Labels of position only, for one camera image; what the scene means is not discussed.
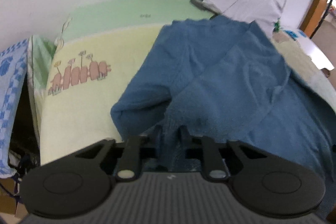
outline black cable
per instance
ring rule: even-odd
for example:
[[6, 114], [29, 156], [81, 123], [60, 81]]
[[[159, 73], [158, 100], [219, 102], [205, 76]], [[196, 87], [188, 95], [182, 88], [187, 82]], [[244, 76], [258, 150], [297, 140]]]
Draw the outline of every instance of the black cable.
[[330, 1], [329, 1], [328, 6], [327, 6], [327, 8], [326, 8], [326, 10], [325, 10], [325, 12], [324, 12], [322, 18], [321, 18], [319, 24], [317, 25], [317, 27], [315, 28], [315, 30], [313, 31], [313, 33], [311, 34], [310, 39], [313, 38], [314, 34], [316, 34], [317, 30], [321, 27], [321, 25], [322, 25], [324, 19], [325, 19], [326, 16], [328, 15], [328, 12], [329, 12], [329, 9], [330, 9], [330, 7], [331, 7], [332, 2], [333, 2], [333, 0], [330, 0]]

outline blue pattern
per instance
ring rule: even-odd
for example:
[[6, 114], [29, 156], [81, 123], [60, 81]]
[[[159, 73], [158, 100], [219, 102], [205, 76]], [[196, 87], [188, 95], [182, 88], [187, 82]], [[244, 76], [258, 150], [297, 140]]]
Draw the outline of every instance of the blue pattern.
[[27, 40], [0, 52], [0, 178], [8, 178], [15, 170], [8, 166], [11, 140], [18, 100], [26, 75]]

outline blue checkered fabric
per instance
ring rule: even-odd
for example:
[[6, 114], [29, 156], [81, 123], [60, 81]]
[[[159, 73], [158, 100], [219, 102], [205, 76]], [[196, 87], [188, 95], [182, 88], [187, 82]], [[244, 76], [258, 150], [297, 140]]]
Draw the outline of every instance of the blue checkered fabric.
[[8, 150], [27, 70], [27, 46], [24, 40], [0, 52], [0, 178], [16, 172], [8, 166]]

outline bed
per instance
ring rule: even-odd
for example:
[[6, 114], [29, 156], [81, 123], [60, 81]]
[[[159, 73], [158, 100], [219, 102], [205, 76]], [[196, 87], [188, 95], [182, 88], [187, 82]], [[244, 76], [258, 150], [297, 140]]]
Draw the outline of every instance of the bed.
[[[172, 20], [209, 19], [212, 15], [197, 10], [189, 0], [112, 0], [71, 13], [56, 40], [52, 62], [48, 59], [48, 80], [33, 96], [40, 102], [36, 128], [41, 164], [101, 139], [120, 142], [110, 117], [111, 106], [140, 68], [162, 26]], [[285, 33], [272, 43], [336, 111], [334, 88], [300, 46]], [[327, 193], [327, 205], [321, 206], [323, 216], [332, 207], [333, 193]]]

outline white cloth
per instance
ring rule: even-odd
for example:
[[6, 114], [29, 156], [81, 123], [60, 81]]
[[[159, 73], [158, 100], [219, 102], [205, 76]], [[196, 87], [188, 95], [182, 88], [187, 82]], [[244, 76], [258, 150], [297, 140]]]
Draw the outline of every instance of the white cloth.
[[233, 20], [256, 21], [268, 38], [272, 37], [274, 23], [282, 8], [276, 0], [203, 0], [203, 6]]

